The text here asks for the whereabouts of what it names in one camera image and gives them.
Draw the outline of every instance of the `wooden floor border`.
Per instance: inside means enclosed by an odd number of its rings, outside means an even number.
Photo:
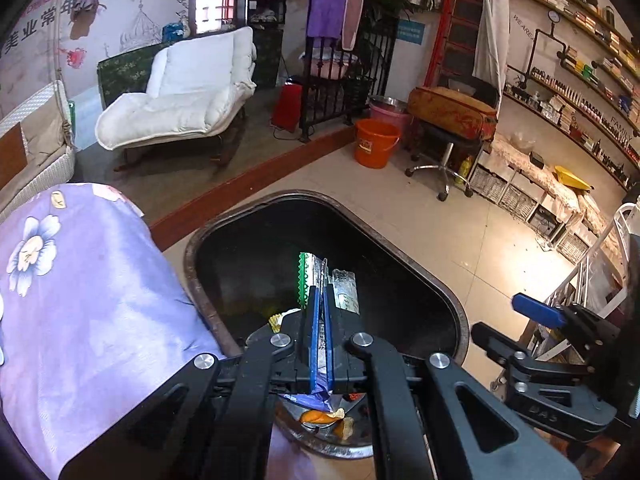
[[[206,224],[238,202],[314,160],[343,148],[355,138],[350,126],[301,144],[290,152],[227,180],[151,225],[151,236],[161,251]]]

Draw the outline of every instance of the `blue sign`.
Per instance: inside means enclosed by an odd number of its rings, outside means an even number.
[[[398,22],[397,40],[408,41],[409,43],[422,44],[424,36],[424,23],[410,22],[409,20],[400,20]]]

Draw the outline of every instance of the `black metal railing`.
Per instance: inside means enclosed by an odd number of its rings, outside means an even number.
[[[363,15],[350,52],[341,49],[338,40],[306,37],[300,80],[303,142],[316,124],[341,116],[351,124],[351,118],[368,106],[370,95],[385,93],[397,29],[397,18],[372,24]]]

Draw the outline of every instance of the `pressure gauge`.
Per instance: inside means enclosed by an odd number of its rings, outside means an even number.
[[[554,10],[550,10],[548,12],[549,19],[554,23],[560,23],[560,14],[555,12]]]

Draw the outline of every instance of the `orange bucket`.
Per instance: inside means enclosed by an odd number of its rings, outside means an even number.
[[[367,168],[384,168],[391,151],[400,140],[400,129],[375,119],[356,122],[356,151],[354,158]]]

